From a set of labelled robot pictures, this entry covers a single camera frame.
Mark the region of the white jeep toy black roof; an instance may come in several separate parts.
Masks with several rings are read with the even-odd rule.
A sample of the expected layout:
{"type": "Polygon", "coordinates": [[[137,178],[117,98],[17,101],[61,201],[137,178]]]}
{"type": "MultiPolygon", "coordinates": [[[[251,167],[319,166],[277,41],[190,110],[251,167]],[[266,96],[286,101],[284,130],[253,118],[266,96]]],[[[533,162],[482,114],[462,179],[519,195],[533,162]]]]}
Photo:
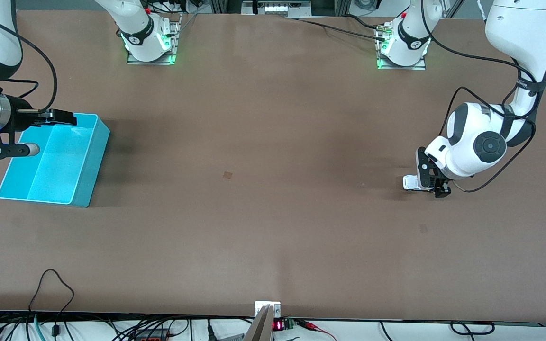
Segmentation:
{"type": "Polygon", "coordinates": [[[433,186],[423,186],[418,175],[405,175],[402,179],[402,185],[406,191],[433,192],[433,186]]]}

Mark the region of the cyan plastic bin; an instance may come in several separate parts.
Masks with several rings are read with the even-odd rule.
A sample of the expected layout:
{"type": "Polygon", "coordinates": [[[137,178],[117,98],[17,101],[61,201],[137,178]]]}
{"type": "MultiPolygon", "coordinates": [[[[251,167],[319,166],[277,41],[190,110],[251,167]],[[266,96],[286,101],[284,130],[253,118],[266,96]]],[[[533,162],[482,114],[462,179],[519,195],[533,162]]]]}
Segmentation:
{"type": "Polygon", "coordinates": [[[110,130],[96,114],[75,114],[75,126],[31,127],[20,143],[35,143],[33,157],[13,158],[0,184],[0,199],[86,208],[110,130]]]}

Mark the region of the lit control box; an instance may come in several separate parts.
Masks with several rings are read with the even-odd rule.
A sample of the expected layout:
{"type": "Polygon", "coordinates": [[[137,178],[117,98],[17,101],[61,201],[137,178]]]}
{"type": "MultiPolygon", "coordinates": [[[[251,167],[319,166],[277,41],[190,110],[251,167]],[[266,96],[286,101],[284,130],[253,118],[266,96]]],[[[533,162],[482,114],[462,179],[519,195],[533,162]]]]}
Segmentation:
{"type": "Polygon", "coordinates": [[[242,15],[275,15],[300,19],[312,17],[310,0],[241,0],[242,15]]]}

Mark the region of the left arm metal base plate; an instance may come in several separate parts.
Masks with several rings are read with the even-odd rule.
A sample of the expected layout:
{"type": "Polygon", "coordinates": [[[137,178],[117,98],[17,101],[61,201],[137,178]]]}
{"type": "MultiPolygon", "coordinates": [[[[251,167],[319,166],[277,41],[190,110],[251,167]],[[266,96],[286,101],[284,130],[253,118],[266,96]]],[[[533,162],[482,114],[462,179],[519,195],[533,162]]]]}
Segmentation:
{"type": "Polygon", "coordinates": [[[401,22],[386,22],[373,30],[378,69],[424,71],[429,37],[413,37],[401,22]]]}

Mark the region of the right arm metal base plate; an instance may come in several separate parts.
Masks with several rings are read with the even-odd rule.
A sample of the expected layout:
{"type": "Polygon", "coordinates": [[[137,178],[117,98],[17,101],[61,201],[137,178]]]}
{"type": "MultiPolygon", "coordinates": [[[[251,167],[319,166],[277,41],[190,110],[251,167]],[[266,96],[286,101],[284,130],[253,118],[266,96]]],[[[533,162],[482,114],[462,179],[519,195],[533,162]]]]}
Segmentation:
{"type": "Polygon", "coordinates": [[[174,65],[179,45],[180,21],[148,14],[149,24],[139,33],[120,32],[128,64],[174,65]]]}

